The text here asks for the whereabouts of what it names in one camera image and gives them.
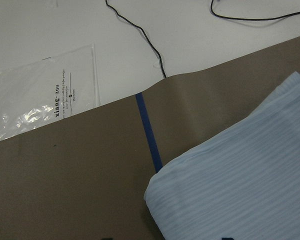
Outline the light blue button-up shirt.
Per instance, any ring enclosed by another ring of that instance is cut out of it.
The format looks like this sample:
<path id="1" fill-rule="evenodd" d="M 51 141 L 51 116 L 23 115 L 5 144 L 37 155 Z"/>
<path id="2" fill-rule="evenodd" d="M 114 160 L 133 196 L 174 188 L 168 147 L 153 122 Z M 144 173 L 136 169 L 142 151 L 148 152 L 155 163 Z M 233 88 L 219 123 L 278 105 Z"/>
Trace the light blue button-up shirt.
<path id="1" fill-rule="evenodd" d="M 167 163 L 144 200 L 167 240 L 300 240 L 300 74 Z"/>

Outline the clear plastic packaging bag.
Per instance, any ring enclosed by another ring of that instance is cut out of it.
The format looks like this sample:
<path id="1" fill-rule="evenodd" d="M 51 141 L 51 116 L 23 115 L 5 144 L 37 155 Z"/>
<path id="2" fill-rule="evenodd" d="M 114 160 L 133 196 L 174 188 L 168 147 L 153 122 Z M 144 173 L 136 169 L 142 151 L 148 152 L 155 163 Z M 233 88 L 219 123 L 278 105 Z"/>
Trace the clear plastic packaging bag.
<path id="1" fill-rule="evenodd" d="M 0 71 L 0 141 L 101 105 L 90 44 Z"/>

